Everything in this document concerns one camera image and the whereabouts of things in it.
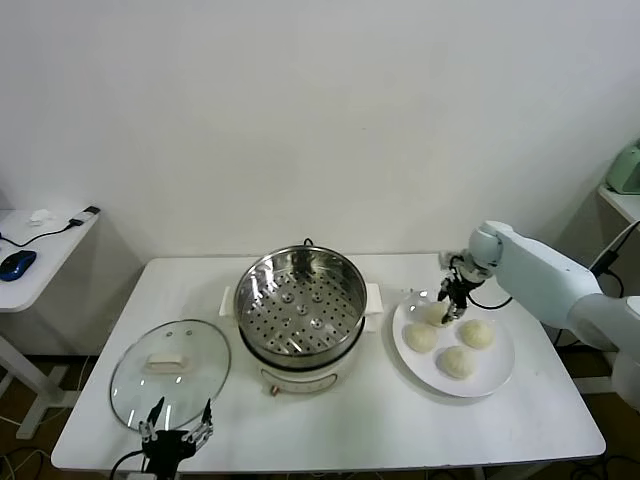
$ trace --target pot lid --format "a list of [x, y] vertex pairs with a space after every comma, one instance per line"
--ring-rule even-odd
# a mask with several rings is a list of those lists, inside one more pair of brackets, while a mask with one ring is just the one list
[[137, 430], [164, 397], [157, 430], [180, 428], [218, 396], [231, 366], [224, 334], [201, 320], [165, 323], [131, 345], [111, 377], [113, 413]]

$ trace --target electric steamer pot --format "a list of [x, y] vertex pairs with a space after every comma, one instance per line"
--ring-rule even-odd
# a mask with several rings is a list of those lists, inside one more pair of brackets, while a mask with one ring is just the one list
[[362, 334], [366, 304], [355, 265], [309, 239], [254, 263], [234, 296], [249, 351], [289, 372], [311, 372], [344, 357]]

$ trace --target computer mouse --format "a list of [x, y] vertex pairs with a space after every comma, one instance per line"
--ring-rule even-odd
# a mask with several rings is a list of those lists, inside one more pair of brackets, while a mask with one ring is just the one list
[[0, 263], [0, 280], [11, 282], [20, 278], [35, 261], [38, 254], [33, 250], [12, 253]]

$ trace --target steamed bun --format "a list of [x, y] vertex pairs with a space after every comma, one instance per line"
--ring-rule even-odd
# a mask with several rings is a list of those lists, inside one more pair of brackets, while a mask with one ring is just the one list
[[495, 331], [485, 320], [469, 320], [460, 327], [460, 338], [470, 347], [482, 350], [491, 346]]
[[476, 366], [471, 353], [464, 347], [449, 347], [440, 354], [438, 367], [447, 375], [464, 380], [475, 372]]
[[411, 350], [427, 353], [433, 350], [438, 341], [436, 329], [423, 323], [412, 323], [404, 327], [404, 340]]
[[446, 315], [448, 309], [449, 306], [445, 302], [433, 302], [427, 307], [424, 319], [434, 327], [448, 327], [451, 322], [442, 323], [442, 317]]

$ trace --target white device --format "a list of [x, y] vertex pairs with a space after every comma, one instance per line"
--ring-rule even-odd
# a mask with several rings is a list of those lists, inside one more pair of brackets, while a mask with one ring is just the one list
[[476, 228], [469, 248], [449, 262], [461, 278], [442, 283], [441, 294], [451, 299], [448, 316], [461, 316], [469, 292], [495, 276], [542, 323], [570, 330], [594, 348], [617, 348], [613, 388], [640, 410], [640, 297], [607, 297], [589, 269], [500, 222]]

